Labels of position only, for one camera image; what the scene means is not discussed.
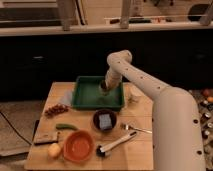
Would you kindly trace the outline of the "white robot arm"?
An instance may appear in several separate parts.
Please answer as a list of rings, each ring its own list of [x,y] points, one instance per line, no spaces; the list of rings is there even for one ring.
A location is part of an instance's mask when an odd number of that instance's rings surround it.
[[[129,50],[109,54],[102,91],[116,88],[125,77],[153,101],[154,171],[206,171],[199,110],[194,97],[134,67],[131,62]]]

